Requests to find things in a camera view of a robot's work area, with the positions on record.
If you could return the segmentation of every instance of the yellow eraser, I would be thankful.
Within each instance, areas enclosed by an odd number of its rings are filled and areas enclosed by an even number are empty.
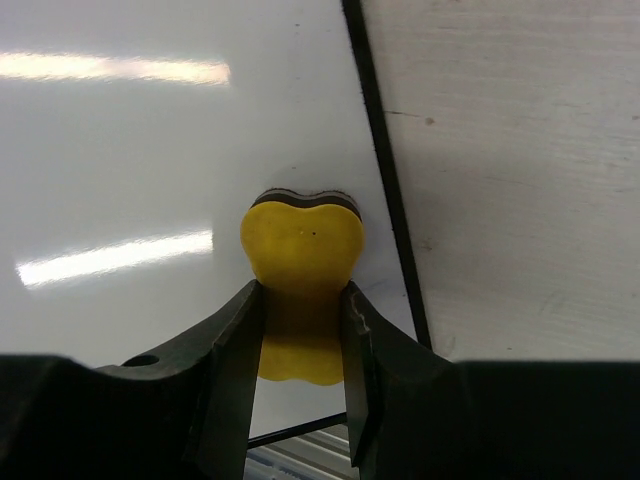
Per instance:
[[[343,380],[340,292],[364,248],[353,200],[270,190],[242,221],[242,245],[265,287],[267,320],[258,375],[316,385]]]

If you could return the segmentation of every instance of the black edge strip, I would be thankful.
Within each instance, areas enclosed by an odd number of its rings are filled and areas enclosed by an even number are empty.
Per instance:
[[[305,433],[315,432],[316,430],[320,430],[322,428],[333,427],[334,425],[338,425],[339,423],[347,423],[346,413],[338,413],[336,415],[331,415],[330,417],[321,418],[320,420],[314,420],[313,422],[303,423],[300,425],[296,425],[295,427],[287,428],[285,430],[267,433],[266,435],[252,438],[251,440],[249,440],[248,448],[261,447],[263,445],[268,445],[269,443],[279,442],[281,440],[286,440],[287,438],[297,437],[298,435],[304,435]]]
[[[427,315],[422,300],[418,270],[413,256],[413,248],[411,247],[411,237],[409,236],[409,225],[407,224],[407,217],[402,203],[400,182],[398,181],[393,149],[382,108],[378,78],[369,45],[362,4],[360,0],[342,0],[342,8],[347,20],[351,47],[353,48],[353,55],[360,75],[362,94],[367,108],[369,125],[371,126],[373,145],[378,157],[378,167],[382,176],[384,193],[387,197],[387,207],[389,208],[391,226],[396,238],[396,247],[398,248],[400,266],[404,275],[413,324],[416,329],[416,338],[419,343],[431,349]]]
[[[267,190],[260,195],[252,207],[266,202],[281,202],[296,208],[313,208],[320,205],[338,205],[354,213],[360,221],[360,212],[355,201],[342,192],[322,192],[317,195],[300,195],[292,190],[282,188]]]

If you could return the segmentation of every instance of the black border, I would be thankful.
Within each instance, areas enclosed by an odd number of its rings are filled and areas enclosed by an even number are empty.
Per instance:
[[[398,172],[393,156],[393,148],[387,129],[387,121],[382,108],[382,98],[378,87],[378,77],[373,63],[369,35],[362,10],[360,0],[341,0],[342,9],[347,22],[351,48],[358,68],[360,85],[364,104],[369,118],[369,127],[373,137],[373,145],[378,158],[378,168],[382,177],[384,194],[387,199],[387,208],[391,217],[391,226],[396,239],[396,248],[400,257],[400,266],[404,276],[404,283],[407,289],[407,298],[413,318],[413,325],[416,329],[416,338],[420,344],[432,349],[431,336],[429,335],[429,325],[427,314],[422,300],[422,289],[416,267],[411,237],[409,235],[409,225],[405,215],[404,204]],[[322,418],[309,423],[303,423],[292,428],[269,433],[249,440],[249,448],[255,448],[269,443],[278,442],[287,438],[303,435],[321,428],[331,427],[347,421],[346,413],[339,413],[331,417]]]

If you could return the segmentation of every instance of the glossy white surface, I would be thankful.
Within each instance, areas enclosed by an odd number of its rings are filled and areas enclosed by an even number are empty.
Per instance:
[[[9,0],[0,105],[2,351],[121,363],[202,320],[271,187],[356,199],[355,279],[413,335],[338,0]],[[343,408],[259,382],[252,435]]]
[[[640,4],[364,3],[436,351],[640,358]]]

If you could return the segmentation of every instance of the screw hole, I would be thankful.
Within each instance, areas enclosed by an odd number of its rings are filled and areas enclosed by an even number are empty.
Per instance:
[[[123,367],[146,367],[158,363],[160,359],[155,355],[138,355],[122,364]]]

